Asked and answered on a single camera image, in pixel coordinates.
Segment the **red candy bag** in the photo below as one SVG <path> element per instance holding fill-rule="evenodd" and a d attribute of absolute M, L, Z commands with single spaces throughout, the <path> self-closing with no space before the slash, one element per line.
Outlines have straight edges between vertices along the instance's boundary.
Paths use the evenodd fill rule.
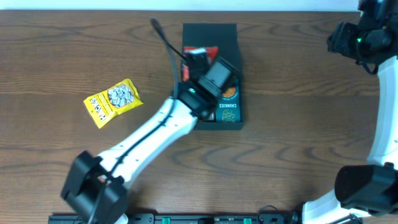
<path fill-rule="evenodd" d="M 198 80 L 210 69 L 218 54 L 218 47 L 185 47 L 182 62 L 182 81 Z"/>

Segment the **black gift box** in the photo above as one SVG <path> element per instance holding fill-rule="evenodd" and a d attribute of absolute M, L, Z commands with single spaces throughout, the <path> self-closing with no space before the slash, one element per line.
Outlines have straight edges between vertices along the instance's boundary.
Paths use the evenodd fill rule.
<path fill-rule="evenodd" d="M 182 49 L 187 47 L 218 47 L 218 56 L 224 58 L 238 69 L 240 78 L 236 82 L 238 87 L 243 84 L 243 63 L 238 45 L 236 24 L 184 23 L 182 35 Z M 235 122 L 203 121 L 197 123 L 196 130 L 240 130 L 244 125 L 243 96 L 239 98 L 240 120 Z"/>

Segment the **teal Chunkies snack box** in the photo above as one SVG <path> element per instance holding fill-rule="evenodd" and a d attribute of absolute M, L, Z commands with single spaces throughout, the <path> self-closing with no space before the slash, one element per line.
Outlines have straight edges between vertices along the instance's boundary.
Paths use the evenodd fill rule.
<path fill-rule="evenodd" d="M 215 110 L 215 119 L 217 123 L 238 123 L 241 121 L 238 80 L 220 98 Z"/>

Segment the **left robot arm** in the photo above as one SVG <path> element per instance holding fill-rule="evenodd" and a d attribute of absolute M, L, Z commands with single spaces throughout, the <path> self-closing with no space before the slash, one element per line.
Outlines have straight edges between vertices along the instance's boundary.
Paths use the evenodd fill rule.
<path fill-rule="evenodd" d="M 207 119 L 239 71 L 222 57 L 185 82 L 140 128 L 114 147 L 93 156 L 79 154 L 67 175 L 61 198 L 82 223 L 127 223 L 129 191 L 139 174 L 169 145 Z"/>

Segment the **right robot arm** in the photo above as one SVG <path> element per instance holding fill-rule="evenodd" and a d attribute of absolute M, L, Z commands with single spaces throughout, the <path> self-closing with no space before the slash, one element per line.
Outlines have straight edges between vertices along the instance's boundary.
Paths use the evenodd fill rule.
<path fill-rule="evenodd" d="M 334 187 L 304 202 L 291 223 L 362 223 L 397 215 L 397 0 L 359 1 L 357 23 L 341 22 L 328 51 L 377 79 L 377 118 L 365 164 L 342 167 Z"/>

